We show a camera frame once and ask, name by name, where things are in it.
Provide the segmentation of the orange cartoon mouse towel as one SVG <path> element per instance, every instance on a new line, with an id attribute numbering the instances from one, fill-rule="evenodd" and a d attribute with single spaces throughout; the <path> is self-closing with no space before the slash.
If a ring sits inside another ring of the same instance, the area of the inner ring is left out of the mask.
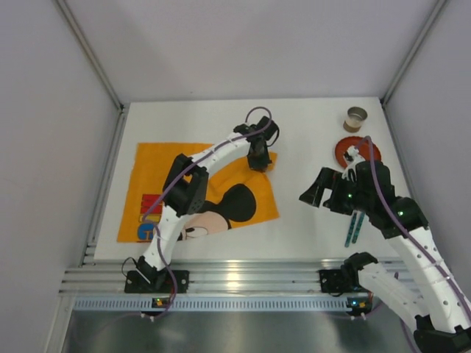
<path id="1" fill-rule="evenodd" d="M 206 143 L 139 143 L 130 177 L 117 240 L 148 243 L 152 225 L 161 218 L 155 202 L 178 154 L 192 155 L 208 148 Z M 178 239 L 193 240 L 206 235 L 278 218 L 272 185 L 267 173 L 253 171 L 242 157 L 212 176 L 206 200 L 196 216 L 185 224 Z"/>

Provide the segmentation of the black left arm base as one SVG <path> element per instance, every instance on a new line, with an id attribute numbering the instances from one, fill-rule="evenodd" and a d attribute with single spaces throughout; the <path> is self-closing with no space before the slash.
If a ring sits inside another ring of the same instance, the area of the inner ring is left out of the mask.
<path id="1" fill-rule="evenodd" d="M 161 271 L 157 279 L 147 281 L 137 270 L 129 271 L 124 286 L 125 293 L 186 293 L 189 286 L 190 272 L 185 270 L 172 271 L 177 287 L 167 270 Z"/>

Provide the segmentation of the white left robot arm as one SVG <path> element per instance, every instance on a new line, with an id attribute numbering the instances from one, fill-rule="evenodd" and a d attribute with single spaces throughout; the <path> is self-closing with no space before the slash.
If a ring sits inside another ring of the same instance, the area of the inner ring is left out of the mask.
<path id="1" fill-rule="evenodd" d="M 243 123 L 221 142 L 200 153 L 179 154 L 172 163 L 163 192 L 151 208 L 163 205 L 160 220 L 152 225 L 153 239 L 135 261 L 135 272 L 148 285 L 156 285 L 170 272 L 173 248 L 187 221 L 205 202 L 209 179 L 235 160 L 245 157 L 251 170 L 264 172 L 272 164 L 268 141 L 279 132 L 270 115 L 256 124 Z"/>

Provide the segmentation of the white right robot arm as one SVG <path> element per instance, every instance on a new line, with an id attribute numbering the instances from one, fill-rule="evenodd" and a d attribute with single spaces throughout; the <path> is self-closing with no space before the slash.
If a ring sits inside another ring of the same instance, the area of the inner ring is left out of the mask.
<path id="1" fill-rule="evenodd" d="M 421 352 L 470 351 L 470 300 L 440 255 L 419 205 L 396 195 L 387 166 L 360 160 L 343 172 L 324 167 L 299 199 L 342 215 L 363 212 L 400 256 L 417 293 L 368 252 L 349 256 L 341 270 L 349 287 L 373 293 L 400 318 Z"/>

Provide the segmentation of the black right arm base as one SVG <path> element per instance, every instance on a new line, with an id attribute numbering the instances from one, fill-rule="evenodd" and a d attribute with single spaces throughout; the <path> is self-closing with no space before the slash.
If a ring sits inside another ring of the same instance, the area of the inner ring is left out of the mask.
<path id="1" fill-rule="evenodd" d="M 358 278 L 341 269 L 322 269 L 319 271 L 321 292 L 333 296 L 346 293 L 366 293 L 367 289 L 360 286 Z"/>

